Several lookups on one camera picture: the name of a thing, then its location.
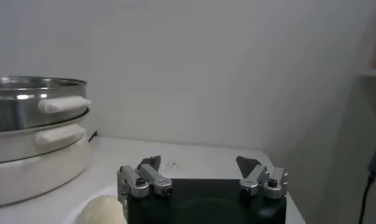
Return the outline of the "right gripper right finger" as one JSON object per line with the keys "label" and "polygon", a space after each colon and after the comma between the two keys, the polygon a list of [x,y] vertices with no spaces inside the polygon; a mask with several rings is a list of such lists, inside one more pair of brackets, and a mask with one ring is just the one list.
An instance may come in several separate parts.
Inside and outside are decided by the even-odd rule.
{"label": "right gripper right finger", "polygon": [[272,172],[256,159],[236,157],[238,168],[243,178],[239,181],[240,196],[251,198],[258,193],[271,200],[278,200],[287,195],[288,172],[283,167],[275,167]]}

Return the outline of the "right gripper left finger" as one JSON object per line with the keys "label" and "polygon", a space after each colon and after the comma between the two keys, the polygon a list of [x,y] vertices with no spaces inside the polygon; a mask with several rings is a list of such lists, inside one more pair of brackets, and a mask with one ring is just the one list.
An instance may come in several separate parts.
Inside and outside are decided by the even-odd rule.
{"label": "right gripper left finger", "polygon": [[152,156],[143,159],[134,169],[131,166],[121,166],[116,172],[117,197],[123,207],[123,212],[128,212],[128,198],[145,198],[153,193],[162,197],[170,197],[173,194],[172,180],[162,176],[158,169],[161,164],[161,156]]}

